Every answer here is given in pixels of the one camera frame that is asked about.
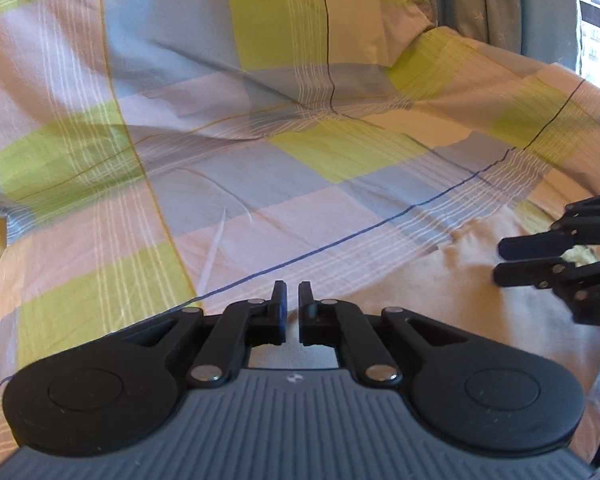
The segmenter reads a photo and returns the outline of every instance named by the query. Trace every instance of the black robotic claw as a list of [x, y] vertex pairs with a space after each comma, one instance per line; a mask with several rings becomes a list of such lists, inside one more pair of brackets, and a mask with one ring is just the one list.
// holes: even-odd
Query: black robotic claw
[[21, 446], [90, 456], [129, 446], [192, 388], [231, 381], [250, 349], [285, 341], [286, 285], [204, 316], [186, 306], [36, 361], [9, 382], [4, 415]]
[[561, 255], [575, 245], [600, 244], [600, 195], [568, 204], [551, 230], [504, 238], [498, 245], [507, 262], [493, 270], [498, 286], [551, 288], [569, 307], [573, 320], [600, 326], [600, 262], [576, 267]]
[[565, 443], [576, 428], [582, 389], [560, 365], [403, 308], [366, 316], [349, 301], [316, 301], [308, 282], [298, 297], [300, 342], [335, 348], [357, 382], [396, 390], [445, 440], [517, 454]]
[[19, 371], [3, 405], [22, 447], [0, 480], [590, 476], [567, 448], [584, 394], [565, 368], [400, 307], [298, 293], [301, 342], [339, 368], [247, 368], [285, 340], [283, 282], [219, 316], [168, 312]]

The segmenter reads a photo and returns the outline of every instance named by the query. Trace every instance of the bed sheet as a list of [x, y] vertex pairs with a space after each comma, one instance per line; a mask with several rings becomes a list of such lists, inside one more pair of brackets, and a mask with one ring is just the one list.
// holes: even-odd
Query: bed sheet
[[[312, 278], [316, 294], [353, 301], [368, 314], [379, 314], [387, 305], [403, 306], [564, 365], [578, 378], [587, 394], [586, 410], [571, 448], [584, 460], [591, 460], [600, 441], [600, 328], [574, 325], [568, 310], [548, 292], [526, 287], [501, 290], [491, 283], [491, 269], [498, 261], [496, 244], [502, 237], [544, 230], [552, 221], [552, 216], [542, 206], [551, 210], [559, 204], [577, 200], [587, 194], [573, 183], [566, 188], [566, 194], [558, 192], [555, 184], [555, 179], [549, 176], [536, 192], [515, 208], [503, 206], [484, 220], [469, 220], [461, 228], [451, 232], [449, 239], [442, 241], [429, 254], [394, 265], [390, 272], [373, 273], [372, 278], [363, 284], [345, 285], [338, 279], [333, 283], [319, 280], [318, 275], [311, 271], [301, 272], [300, 275], [294, 273], [293, 269], [273, 272], [270, 280], [285, 279], [291, 285], [287, 328], [289, 338], [283, 347], [256, 348], [252, 352], [250, 366], [337, 366], [331, 349], [304, 348], [297, 341], [297, 298], [293, 280], [309, 277]], [[105, 220], [94, 217], [91, 225], [85, 227], [97, 229], [97, 224]], [[0, 251], [3, 239], [4, 232], [0, 232]], [[105, 240], [101, 239], [96, 244], [101, 246], [103, 242]], [[22, 258], [30, 257], [32, 255], [28, 251], [23, 254], [18, 249], [14, 250], [13, 246], [7, 248], [0, 262], [0, 285], [13, 283], [11, 275], [2, 275], [2, 269], [21, 269], [26, 266]], [[83, 259], [89, 255], [83, 253], [76, 254], [75, 257]], [[600, 250], [598, 254], [593, 254], [592, 251], [579, 248], [572, 251], [570, 258], [581, 263], [591, 262], [600, 258]], [[55, 272], [59, 272], [59, 269], [51, 264], [40, 278], [46, 279], [46, 276]], [[124, 281], [121, 285], [139, 284]], [[238, 285], [232, 296], [233, 299], [241, 297], [241, 291], [247, 296], [266, 296], [270, 285], [269, 280], [255, 287]], [[334, 290], [339, 290], [340, 293], [334, 294]], [[0, 297], [4, 297], [4, 291], [0, 292]], [[80, 298], [70, 298], [68, 301], [80, 301]], [[87, 303], [80, 303], [89, 309], [89, 301], [91, 298], [87, 299]], [[132, 303], [137, 298], [129, 297], [127, 301]], [[219, 312], [223, 307], [221, 303], [208, 300], [198, 304], [213, 312]], [[62, 306], [56, 307], [56, 315], [62, 316]], [[61, 342], [59, 346], [64, 347], [66, 344]], [[0, 412], [0, 462], [14, 449], [15, 443]]]
[[[277, 278], [398, 286], [468, 222], [546, 228], [600, 193], [600, 91], [429, 11], [0, 0], [0, 398], [28, 363], [176, 305], [218, 313]], [[600, 334], [567, 341], [580, 350], [555, 358], [589, 390]], [[0, 462], [14, 445], [0, 408]]]

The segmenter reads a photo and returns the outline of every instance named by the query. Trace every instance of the metal rivet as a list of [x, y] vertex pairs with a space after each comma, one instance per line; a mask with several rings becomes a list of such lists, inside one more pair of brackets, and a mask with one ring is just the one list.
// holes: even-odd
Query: metal rivet
[[191, 377], [203, 383], [212, 383], [222, 377], [222, 370], [213, 365], [200, 365], [193, 368]]
[[398, 376], [398, 370], [389, 365], [371, 365], [365, 370], [365, 375], [379, 383], [393, 381]]

